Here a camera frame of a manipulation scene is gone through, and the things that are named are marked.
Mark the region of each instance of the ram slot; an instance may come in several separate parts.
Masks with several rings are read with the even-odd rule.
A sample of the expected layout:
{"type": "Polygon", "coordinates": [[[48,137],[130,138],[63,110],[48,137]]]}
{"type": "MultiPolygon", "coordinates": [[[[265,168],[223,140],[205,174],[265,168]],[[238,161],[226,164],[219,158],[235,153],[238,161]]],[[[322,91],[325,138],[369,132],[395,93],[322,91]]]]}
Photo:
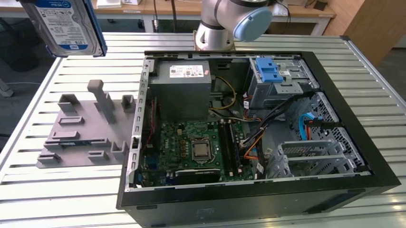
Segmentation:
{"type": "Polygon", "coordinates": [[[233,133],[230,123],[221,121],[218,124],[218,134],[221,140],[221,149],[225,165],[225,173],[234,176],[238,173],[238,165],[235,160],[235,147],[233,142],[233,133]]]}
{"type": "Polygon", "coordinates": [[[231,134],[231,139],[233,139],[233,154],[234,154],[234,160],[235,160],[235,167],[237,167],[237,171],[238,173],[242,173],[242,163],[241,163],[241,154],[239,154],[239,146],[237,144],[237,136],[234,133],[234,129],[233,129],[233,124],[229,124],[229,128],[230,128],[230,134],[231,134]]]}

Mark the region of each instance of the wall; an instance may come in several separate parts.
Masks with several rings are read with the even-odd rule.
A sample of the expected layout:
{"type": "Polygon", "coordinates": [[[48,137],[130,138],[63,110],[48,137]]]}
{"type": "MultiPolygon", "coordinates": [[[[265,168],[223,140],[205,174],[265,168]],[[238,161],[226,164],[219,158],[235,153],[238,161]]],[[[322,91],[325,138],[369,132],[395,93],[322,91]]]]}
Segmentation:
{"type": "Polygon", "coordinates": [[[406,33],[405,0],[330,0],[338,14],[325,35],[347,35],[377,66],[406,33]]]}
{"type": "Polygon", "coordinates": [[[394,46],[395,48],[406,48],[406,34],[402,36],[401,40],[394,46]]]}
{"type": "Polygon", "coordinates": [[[365,0],[329,0],[337,16],[329,23],[325,35],[337,36],[345,33],[363,2],[365,0]]]}

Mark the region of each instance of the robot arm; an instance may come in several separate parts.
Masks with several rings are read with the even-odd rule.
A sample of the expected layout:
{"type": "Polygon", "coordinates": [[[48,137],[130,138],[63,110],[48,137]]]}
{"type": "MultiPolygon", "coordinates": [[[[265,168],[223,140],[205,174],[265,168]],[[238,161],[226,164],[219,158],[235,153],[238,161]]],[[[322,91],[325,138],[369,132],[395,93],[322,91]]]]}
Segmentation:
{"type": "Polygon", "coordinates": [[[195,36],[199,50],[231,50],[234,38],[251,42],[271,23],[267,0],[205,0],[195,36]]]}

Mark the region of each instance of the hard drive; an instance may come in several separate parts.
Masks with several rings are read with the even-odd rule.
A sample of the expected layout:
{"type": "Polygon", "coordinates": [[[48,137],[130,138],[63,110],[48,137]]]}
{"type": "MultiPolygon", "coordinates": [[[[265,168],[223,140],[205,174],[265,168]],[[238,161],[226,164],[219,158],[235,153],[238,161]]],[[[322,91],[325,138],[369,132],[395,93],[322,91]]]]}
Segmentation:
{"type": "Polygon", "coordinates": [[[106,56],[91,0],[20,0],[54,57],[106,56]]]}

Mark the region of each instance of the blue drive bay latch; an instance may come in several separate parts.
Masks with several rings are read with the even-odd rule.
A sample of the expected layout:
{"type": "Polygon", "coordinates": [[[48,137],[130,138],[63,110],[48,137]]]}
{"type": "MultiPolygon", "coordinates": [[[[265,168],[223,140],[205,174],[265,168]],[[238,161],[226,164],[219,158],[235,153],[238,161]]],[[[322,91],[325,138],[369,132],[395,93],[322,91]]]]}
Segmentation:
{"type": "Polygon", "coordinates": [[[262,76],[262,82],[283,82],[278,72],[278,65],[269,57],[257,58],[257,68],[262,76]]]}

